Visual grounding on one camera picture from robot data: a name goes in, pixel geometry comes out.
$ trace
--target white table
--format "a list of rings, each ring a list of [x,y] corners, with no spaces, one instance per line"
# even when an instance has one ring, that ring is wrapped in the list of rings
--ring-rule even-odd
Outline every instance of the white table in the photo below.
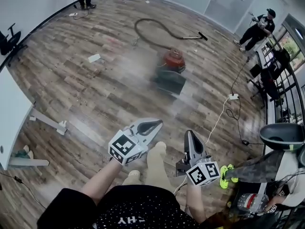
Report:
[[[6,67],[0,72],[0,164],[48,166],[48,160],[11,157],[17,136],[28,116],[39,119],[57,129],[61,135],[67,131],[66,122],[57,123],[33,108],[32,102],[18,87]]]

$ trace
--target plastic bottle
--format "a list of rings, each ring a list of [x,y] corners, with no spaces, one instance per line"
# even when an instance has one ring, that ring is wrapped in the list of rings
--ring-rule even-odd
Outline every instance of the plastic bottle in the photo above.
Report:
[[[240,210],[251,213],[262,213],[269,198],[265,194],[245,193],[240,196],[237,206]]]

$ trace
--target paper on floor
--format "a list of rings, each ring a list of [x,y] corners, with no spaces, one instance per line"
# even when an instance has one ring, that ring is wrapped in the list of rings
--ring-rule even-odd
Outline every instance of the paper on floor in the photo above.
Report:
[[[94,61],[97,61],[98,59],[100,59],[100,55],[99,54],[95,54],[95,55],[92,55],[88,58],[89,62],[92,63]]]

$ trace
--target black vacuum hose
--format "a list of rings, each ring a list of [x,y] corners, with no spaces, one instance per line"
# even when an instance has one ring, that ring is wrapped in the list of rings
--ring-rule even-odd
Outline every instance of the black vacuum hose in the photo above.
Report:
[[[157,46],[157,47],[160,47],[160,48],[165,48],[165,49],[172,49],[172,47],[169,47],[169,46],[166,46],[166,45],[162,45],[162,44],[158,44],[158,43],[155,43],[149,39],[147,39],[145,36],[143,36],[139,29],[138,29],[138,24],[142,21],[153,21],[159,25],[161,25],[161,27],[167,32],[169,33],[172,37],[176,38],[176,39],[179,39],[179,40],[197,40],[197,39],[205,39],[206,41],[208,40],[201,32],[198,32],[198,34],[200,35],[200,37],[181,37],[181,36],[177,36],[176,34],[172,33],[164,24],[162,24],[160,21],[157,21],[157,20],[154,20],[154,19],[139,19],[135,24],[134,24],[134,30],[135,32],[139,35],[139,37],[147,42],[148,44],[151,44],[151,45],[154,45],[154,46]]]

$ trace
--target white marker cube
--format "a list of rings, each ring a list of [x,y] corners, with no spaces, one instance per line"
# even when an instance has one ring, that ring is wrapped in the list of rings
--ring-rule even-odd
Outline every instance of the white marker cube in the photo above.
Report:
[[[140,146],[137,138],[130,136],[128,129],[119,130],[108,144],[108,153],[122,165],[140,158],[142,153],[147,152],[147,150],[147,146]]]
[[[195,186],[205,186],[220,177],[217,162],[198,163],[186,172]]]

